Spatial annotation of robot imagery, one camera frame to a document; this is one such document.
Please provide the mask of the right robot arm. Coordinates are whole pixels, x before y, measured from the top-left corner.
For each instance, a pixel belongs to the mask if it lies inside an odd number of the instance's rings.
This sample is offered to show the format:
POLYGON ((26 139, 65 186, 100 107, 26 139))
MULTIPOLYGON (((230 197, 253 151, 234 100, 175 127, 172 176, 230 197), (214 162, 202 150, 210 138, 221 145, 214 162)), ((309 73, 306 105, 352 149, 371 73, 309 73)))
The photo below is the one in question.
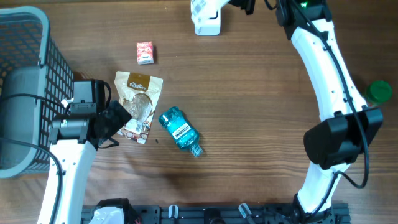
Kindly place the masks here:
POLYGON ((320 123, 303 137, 310 159, 293 217, 301 223, 325 216, 340 178, 363 189, 370 171, 369 145, 383 123, 355 87, 339 50, 326 1, 265 2, 301 56, 315 91, 320 123))

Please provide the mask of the blue mouthwash bottle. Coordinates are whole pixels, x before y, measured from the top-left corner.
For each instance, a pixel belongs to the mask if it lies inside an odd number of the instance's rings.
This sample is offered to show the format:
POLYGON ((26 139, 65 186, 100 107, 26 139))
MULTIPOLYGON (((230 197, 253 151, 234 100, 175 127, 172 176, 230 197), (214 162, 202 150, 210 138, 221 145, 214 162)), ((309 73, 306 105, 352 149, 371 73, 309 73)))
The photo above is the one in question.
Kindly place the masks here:
POLYGON ((186 120, 177 106, 160 115, 159 123, 172 136, 180 150, 190 151, 195 157, 202 155, 203 149, 198 143, 200 139, 198 131, 186 120))

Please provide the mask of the green lid jar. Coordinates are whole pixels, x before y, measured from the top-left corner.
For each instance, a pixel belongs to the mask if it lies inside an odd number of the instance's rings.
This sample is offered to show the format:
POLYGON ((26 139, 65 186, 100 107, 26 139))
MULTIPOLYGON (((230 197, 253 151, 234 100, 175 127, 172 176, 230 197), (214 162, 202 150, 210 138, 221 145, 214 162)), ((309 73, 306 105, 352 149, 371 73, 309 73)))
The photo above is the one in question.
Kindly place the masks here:
POLYGON ((370 105, 380 105, 391 99, 392 88, 388 82, 376 80, 366 88, 364 96, 370 105))

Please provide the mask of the black red snack packet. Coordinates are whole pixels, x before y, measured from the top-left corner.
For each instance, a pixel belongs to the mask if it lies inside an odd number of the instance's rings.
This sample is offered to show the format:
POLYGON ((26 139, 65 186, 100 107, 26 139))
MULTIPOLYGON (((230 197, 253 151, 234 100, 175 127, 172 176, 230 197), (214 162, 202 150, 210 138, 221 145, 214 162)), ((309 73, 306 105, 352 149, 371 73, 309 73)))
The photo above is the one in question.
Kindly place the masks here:
POLYGON ((215 17, 227 3, 229 0, 191 0, 191 19, 197 23, 215 17))

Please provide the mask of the brown white snack pouch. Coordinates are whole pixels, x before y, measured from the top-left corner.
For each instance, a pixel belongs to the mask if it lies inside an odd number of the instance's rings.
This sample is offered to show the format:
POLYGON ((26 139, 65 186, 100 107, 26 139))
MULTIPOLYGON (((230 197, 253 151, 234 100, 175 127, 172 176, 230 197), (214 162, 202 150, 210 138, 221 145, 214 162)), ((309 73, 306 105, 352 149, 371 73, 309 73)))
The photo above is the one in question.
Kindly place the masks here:
POLYGON ((163 79, 141 73, 116 72, 114 84, 119 102, 131 119, 118 131, 120 135, 145 144, 152 126, 163 79))

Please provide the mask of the small red white carton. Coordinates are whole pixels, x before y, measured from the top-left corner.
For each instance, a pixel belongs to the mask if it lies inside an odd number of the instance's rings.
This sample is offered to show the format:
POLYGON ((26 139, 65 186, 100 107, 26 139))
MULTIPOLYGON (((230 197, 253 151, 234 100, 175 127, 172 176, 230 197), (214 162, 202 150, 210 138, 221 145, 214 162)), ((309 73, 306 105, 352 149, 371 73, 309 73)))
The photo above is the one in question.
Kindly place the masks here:
POLYGON ((137 63, 139 65, 154 63, 154 48, 152 42, 138 42, 137 47, 137 63))

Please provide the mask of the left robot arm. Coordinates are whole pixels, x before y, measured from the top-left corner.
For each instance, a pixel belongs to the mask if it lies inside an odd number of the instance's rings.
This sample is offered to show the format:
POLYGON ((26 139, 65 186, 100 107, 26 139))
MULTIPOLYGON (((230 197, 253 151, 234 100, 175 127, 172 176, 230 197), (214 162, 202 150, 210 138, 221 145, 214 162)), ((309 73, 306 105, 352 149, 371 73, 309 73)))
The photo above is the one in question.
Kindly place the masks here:
POLYGON ((39 223, 79 223, 98 148, 131 118, 102 80, 75 81, 67 110, 50 125, 50 170, 39 223))

